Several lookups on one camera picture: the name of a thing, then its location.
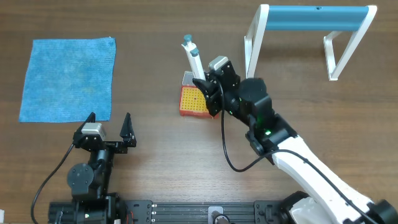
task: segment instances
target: blue cap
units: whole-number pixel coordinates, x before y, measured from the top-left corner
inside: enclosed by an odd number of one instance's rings
[[[197,48],[191,50],[191,55],[192,57],[196,57],[199,55],[199,50]]]
[[[185,40],[186,42],[192,41],[192,35],[191,35],[191,34],[185,35],[185,36],[184,36],[184,40]]]

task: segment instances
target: wooden surface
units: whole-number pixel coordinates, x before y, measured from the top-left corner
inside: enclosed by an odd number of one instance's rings
[[[267,161],[239,174],[221,148],[220,120],[181,117],[180,84],[189,70],[180,46],[192,34],[204,65],[228,56],[244,74],[243,37],[260,3],[278,1],[0,1],[0,209],[6,222],[30,220],[39,185],[59,163],[80,123],[19,123],[25,72],[34,39],[115,37],[113,104],[108,139],[118,140],[126,112],[138,145],[115,158],[110,191],[156,202],[280,200],[300,190]],[[284,1],[367,5],[373,1]],[[398,2],[378,1],[368,33],[337,82],[327,78],[326,32],[266,32],[256,73],[274,108],[344,181],[373,200],[398,207]],[[349,35],[336,39],[341,55]],[[256,158],[247,127],[227,116],[232,162]],[[39,197],[70,200],[68,170],[89,154],[74,149]]]

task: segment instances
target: white frame leg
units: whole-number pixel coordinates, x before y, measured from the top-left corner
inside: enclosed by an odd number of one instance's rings
[[[326,65],[328,68],[328,76],[330,81],[337,81],[341,71],[346,66],[349,58],[352,56],[359,42],[362,40],[362,37],[371,25],[374,19],[374,15],[376,15],[377,12],[377,6],[368,6],[368,8],[368,14],[362,21],[359,29],[353,32],[353,35],[349,39],[348,45],[344,50],[344,53],[341,56],[340,61],[337,63],[337,65],[335,61],[335,54],[333,52],[332,40],[337,37],[341,32],[333,31],[323,38],[323,45],[325,46]]]
[[[244,37],[244,62],[246,67],[246,78],[253,78],[259,58],[262,38],[266,31],[269,5],[261,4],[254,15],[248,34]]]

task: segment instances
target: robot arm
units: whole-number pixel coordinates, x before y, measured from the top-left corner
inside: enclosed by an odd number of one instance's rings
[[[205,72],[206,80],[193,79],[205,96],[209,113],[215,116],[225,110],[249,126],[246,138],[256,154],[269,155],[266,158],[272,164],[288,173],[309,194],[310,198],[296,201],[286,211],[289,223],[398,222],[397,213],[391,205],[386,201],[373,204],[369,198],[344,183],[312,153],[294,129],[275,114],[263,80],[248,78],[240,82],[231,62],[222,56],[210,62],[209,69]]]

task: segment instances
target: yellow grid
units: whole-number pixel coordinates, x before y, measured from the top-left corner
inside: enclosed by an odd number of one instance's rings
[[[196,87],[183,86],[180,110],[208,113],[203,93]]]

